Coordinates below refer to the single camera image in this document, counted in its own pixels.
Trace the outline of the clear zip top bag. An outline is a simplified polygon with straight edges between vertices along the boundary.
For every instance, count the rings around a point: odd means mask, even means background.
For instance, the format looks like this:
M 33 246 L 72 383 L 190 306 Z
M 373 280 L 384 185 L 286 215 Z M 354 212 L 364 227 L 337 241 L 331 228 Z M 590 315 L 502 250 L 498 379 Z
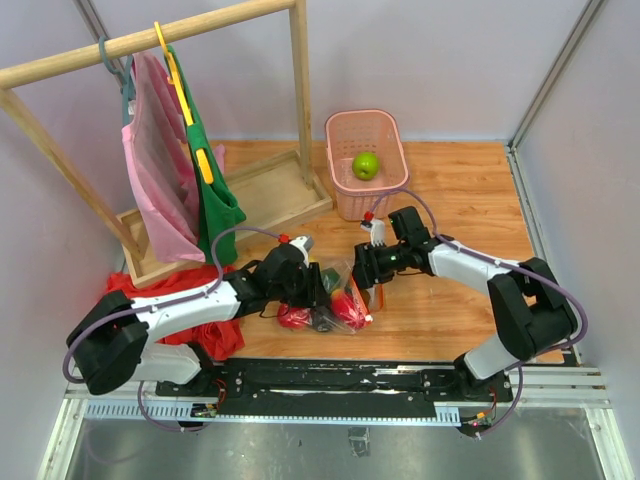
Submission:
M 320 278 L 329 298 L 327 306 L 314 308 L 281 304 L 276 319 L 290 330 L 312 329 L 318 333 L 355 334 L 373 323 L 373 314 L 384 307 L 384 289 L 375 285 L 359 289 L 352 275 L 352 264 L 330 258 L 320 263 Z

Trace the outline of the light green fake apple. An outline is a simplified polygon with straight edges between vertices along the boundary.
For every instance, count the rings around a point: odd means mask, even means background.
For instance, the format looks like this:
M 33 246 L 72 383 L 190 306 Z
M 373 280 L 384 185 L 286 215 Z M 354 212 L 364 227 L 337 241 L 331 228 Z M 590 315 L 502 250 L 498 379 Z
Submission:
M 380 170 L 380 161 L 373 152 L 361 152 L 352 160 L 352 173 L 362 181 L 373 180 Z

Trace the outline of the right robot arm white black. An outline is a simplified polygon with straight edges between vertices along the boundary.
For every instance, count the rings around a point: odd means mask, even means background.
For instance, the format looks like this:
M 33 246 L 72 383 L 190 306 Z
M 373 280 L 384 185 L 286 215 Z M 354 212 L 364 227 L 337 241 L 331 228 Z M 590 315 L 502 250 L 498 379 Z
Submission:
M 567 341 L 579 327 L 568 294 L 548 264 L 500 260 L 430 232 L 414 207 L 389 214 L 396 244 L 385 242 L 385 223 L 365 213 L 370 235 L 354 248 L 353 277 L 361 289 L 391 281 L 402 272 L 420 273 L 463 284 L 488 297 L 495 334 L 454 362 L 453 387 L 466 400 L 486 392 L 500 373 Z

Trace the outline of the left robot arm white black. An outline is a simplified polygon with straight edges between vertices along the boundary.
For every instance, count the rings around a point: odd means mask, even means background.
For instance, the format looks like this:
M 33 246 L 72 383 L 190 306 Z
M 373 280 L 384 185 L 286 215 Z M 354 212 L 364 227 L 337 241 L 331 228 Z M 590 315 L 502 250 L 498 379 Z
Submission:
M 120 290 L 103 295 L 68 335 L 63 373 L 93 395 L 111 393 L 134 378 L 145 353 L 163 338 L 261 313 L 271 302 L 303 309 L 331 303 L 319 264 L 297 241 L 200 287 L 147 298 Z

